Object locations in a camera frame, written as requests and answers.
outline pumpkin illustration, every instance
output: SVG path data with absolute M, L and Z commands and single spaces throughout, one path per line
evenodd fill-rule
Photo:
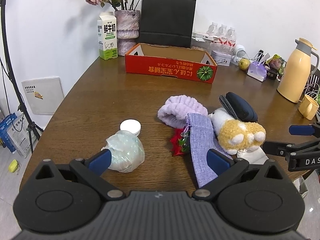
M 210 78 L 212 78 L 213 75 L 213 69 L 209 66 L 203 66 L 198 69 L 197 71 L 197 77 L 201 81 L 207 81 Z

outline white device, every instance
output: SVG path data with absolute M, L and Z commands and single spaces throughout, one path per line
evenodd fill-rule
M 245 47 L 240 44 L 237 44 L 233 53 L 234 56 L 232 56 L 232 63 L 234 65 L 238 65 L 238 62 L 246 55 Z
M 64 99 L 59 77 L 21 83 L 33 114 L 53 115 Z

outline plastic water bottle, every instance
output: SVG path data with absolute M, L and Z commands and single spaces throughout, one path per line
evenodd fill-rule
M 218 32 L 218 24 L 212 22 L 212 24 L 209 26 L 209 29 L 206 32 L 206 34 L 215 36 L 217 34 L 217 32 Z
M 217 41 L 217 49 L 218 51 L 225 51 L 225 47 L 228 43 L 228 36 L 227 36 L 227 26 L 221 25 L 221 27 L 218 29 L 217 36 L 219 37 L 219 40 Z
M 228 44 L 227 44 L 227 49 L 229 52 L 232 52 L 235 49 L 236 45 L 236 29 L 233 27 L 230 27 L 230 29 L 227 31 L 227 36 L 228 36 Z

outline milk carton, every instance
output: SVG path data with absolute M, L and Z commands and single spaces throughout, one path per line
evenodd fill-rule
M 100 58 L 110 59 L 118 57 L 117 20 L 113 12 L 101 13 L 97 23 Z

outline plush toy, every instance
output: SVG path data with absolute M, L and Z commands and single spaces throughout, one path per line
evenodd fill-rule
M 256 122 L 235 120 L 224 108 L 209 114 L 221 147 L 230 155 L 254 152 L 266 138 L 266 130 Z

